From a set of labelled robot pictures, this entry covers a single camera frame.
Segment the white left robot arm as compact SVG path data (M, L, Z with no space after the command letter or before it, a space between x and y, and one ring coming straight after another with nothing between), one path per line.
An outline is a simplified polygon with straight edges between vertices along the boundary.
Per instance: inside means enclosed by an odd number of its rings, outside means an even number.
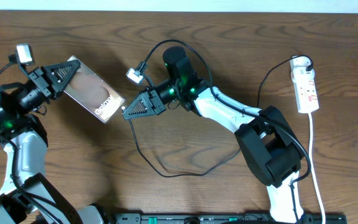
M26 83L0 86L0 145L7 154L6 175L0 189L0 223L21 223L39 211L36 223L107 223L96 204L80 210L45 177L47 132L36 113L58 99L80 68L79 60L37 67L19 65Z

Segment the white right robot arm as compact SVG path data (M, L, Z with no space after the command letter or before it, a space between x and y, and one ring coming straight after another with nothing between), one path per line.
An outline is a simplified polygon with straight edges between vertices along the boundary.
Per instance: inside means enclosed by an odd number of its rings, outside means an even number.
M267 187L270 215L276 222L300 223L297 183L308 177L311 164L301 175L301 160L310 161L286 119L274 106L262 110L244 105L197 76L186 46L174 46L163 53L169 78L154 85L152 81L123 110L127 121L157 116L177 101L187 111L211 119L234 133L239 150L253 175Z

